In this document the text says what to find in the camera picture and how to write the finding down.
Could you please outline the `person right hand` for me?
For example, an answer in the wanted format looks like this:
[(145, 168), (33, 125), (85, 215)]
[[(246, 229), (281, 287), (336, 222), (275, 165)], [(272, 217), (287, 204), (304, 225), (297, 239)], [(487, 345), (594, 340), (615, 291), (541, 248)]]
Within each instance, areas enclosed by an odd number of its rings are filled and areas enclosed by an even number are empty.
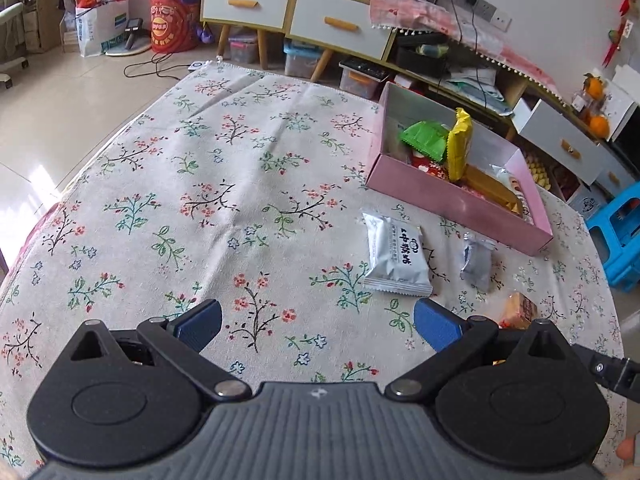
[(637, 480), (640, 478), (639, 467), (640, 434), (635, 434), (618, 446), (616, 455), (624, 462), (623, 469), (612, 474), (612, 479)]

